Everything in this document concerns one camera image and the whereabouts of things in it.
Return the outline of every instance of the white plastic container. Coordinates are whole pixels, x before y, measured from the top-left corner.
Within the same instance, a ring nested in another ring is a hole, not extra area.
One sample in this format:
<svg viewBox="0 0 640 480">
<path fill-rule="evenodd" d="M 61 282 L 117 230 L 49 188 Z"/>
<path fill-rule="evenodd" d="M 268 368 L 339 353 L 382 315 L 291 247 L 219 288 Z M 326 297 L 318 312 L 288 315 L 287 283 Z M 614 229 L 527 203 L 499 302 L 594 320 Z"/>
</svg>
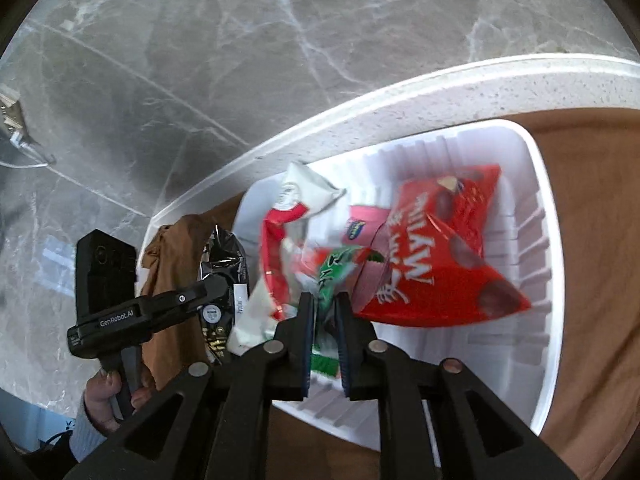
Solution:
<svg viewBox="0 0 640 480">
<path fill-rule="evenodd" d="M 437 364 L 447 357 L 462 360 L 539 434 L 558 376 L 564 265 L 546 169 L 536 143 L 523 127 L 505 120 L 465 124 L 310 164 L 334 186 L 347 189 L 334 207 L 313 218 L 313 234 L 314 238 L 338 237 L 348 218 L 351 197 L 361 195 L 363 190 L 491 163 L 500 164 L 502 176 L 484 232 L 485 257 L 523 291 L 533 308 L 504 319 L 455 328 L 376 324 L 376 333 L 422 361 Z M 249 258 L 252 283 L 257 271 L 260 223 L 276 199 L 281 179 L 279 174 L 253 184 L 242 199 L 234 223 L 234 233 Z M 303 402 L 274 404 L 327 433 L 379 449 L 376 402 L 348 401 L 339 381 L 314 376 Z"/>
</svg>

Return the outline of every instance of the human hand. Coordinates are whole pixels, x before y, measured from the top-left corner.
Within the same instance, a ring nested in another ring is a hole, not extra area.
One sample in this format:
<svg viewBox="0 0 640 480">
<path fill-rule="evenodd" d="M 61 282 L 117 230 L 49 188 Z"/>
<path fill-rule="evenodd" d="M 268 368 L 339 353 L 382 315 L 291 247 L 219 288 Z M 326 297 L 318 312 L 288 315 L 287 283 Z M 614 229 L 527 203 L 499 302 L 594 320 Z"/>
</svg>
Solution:
<svg viewBox="0 0 640 480">
<path fill-rule="evenodd" d="M 156 382 L 145 365 L 142 365 L 140 378 L 142 388 L 131 394 L 131 405 L 136 410 L 144 406 L 156 392 Z M 113 415 L 109 399 L 117 394 L 121 387 L 122 380 L 119 373 L 115 371 L 107 374 L 104 370 L 100 370 L 86 382 L 84 388 L 86 414 L 95 429 L 104 435 L 113 433 L 120 426 Z"/>
</svg>

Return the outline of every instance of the gray marble tile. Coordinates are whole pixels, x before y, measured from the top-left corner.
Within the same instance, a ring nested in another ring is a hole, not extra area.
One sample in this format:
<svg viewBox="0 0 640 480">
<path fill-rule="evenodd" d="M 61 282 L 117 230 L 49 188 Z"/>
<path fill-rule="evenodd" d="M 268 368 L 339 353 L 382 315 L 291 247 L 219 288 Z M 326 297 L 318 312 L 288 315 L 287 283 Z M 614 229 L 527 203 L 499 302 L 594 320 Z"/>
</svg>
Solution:
<svg viewBox="0 0 640 480">
<path fill-rule="evenodd" d="M 0 160 L 27 162 L 5 142 Z M 98 228 L 140 248 L 148 218 L 48 169 L 0 168 L 0 388 L 73 415 L 95 362 L 72 357 L 75 244 Z"/>
<path fill-rule="evenodd" d="M 43 0 L 34 16 L 251 146 L 464 62 L 533 52 L 638 59 L 602 0 Z"/>
<path fill-rule="evenodd" d="M 220 168 L 216 152 L 221 143 L 219 138 L 206 130 L 186 136 L 156 203 L 156 213 Z"/>
<path fill-rule="evenodd" d="M 241 153 L 209 118 L 60 32 L 27 22 L 2 58 L 30 134 L 56 171 L 145 215 L 154 212 L 185 138 L 219 139 L 217 166 Z"/>
</svg>

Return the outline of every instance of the printed logo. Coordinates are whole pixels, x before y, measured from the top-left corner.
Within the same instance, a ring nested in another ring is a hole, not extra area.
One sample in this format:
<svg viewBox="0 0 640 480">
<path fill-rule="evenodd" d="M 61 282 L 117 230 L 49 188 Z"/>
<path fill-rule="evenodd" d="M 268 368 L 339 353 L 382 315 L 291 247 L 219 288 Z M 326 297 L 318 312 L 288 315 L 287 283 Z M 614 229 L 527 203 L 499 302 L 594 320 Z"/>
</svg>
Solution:
<svg viewBox="0 0 640 480">
<path fill-rule="evenodd" d="M 202 309 L 202 317 L 207 323 L 214 324 L 220 321 L 220 318 L 222 318 L 222 312 L 220 311 L 220 308 L 215 305 L 207 305 Z"/>
<path fill-rule="evenodd" d="M 127 310 L 126 312 L 123 312 L 122 314 L 116 314 L 116 316 L 111 316 L 107 319 L 103 319 L 100 322 L 100 326 L 105 327 L 105 326 L 109 326 L 110 324 L 113 323 L 117 323 L 119 321 L 123 321 L 125 319 L 127 319 L 127 317 L 131 317 L 133 316 L 133 310 Z"/>
<path fill-rule="evenodd" d="M 300 188 L 298 184 L 293 182 L 287 182 L 280 187 L 280 194 L 276 203 L 273 205 L 274 209 L 278 211 L 291 211 L 295 206 L 300 203 Z"/>
<path fill-rule="evenodd" d="M 349 240 L 355 240 L 358 235 L 362 232 L 363 227 L 366 225 L 366 222 L 362 220 L 356 220 L 355 222 L 351 222 L 349 227 L 347 227 L 347 238 Z"/>
</svg>

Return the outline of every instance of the white label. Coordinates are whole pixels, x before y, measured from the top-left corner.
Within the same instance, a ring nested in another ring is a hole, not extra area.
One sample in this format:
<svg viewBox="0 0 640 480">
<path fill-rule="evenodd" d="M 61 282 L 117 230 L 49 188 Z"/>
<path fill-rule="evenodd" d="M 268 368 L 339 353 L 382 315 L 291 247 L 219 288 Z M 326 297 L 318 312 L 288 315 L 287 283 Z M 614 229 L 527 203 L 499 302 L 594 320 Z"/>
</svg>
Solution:
<svg viewBox="0 0 640 480">
<path fill-rule="evenodd" d="M 220 321 L 222 312 L 220 312 L 220 309 L 215 305 L 207 305 L 202 309 L 202 317 L 207 323 L 213 324 Z"/>
<path fill-rule="evenodd" d="M 273 208 L 278 211 L 291 211 L 300 203 L 300 188 L 298 184 L 286 182 L 280 186 L 280 194 Z"/>
<path fill-rule="evenodd" d="M 234 283 L 234 303 L 236 304 L 236 323 L 238 318 L 242 316 L 244 308 L 249 301 L 249 291 L 246 283 Z"/>
</svg>

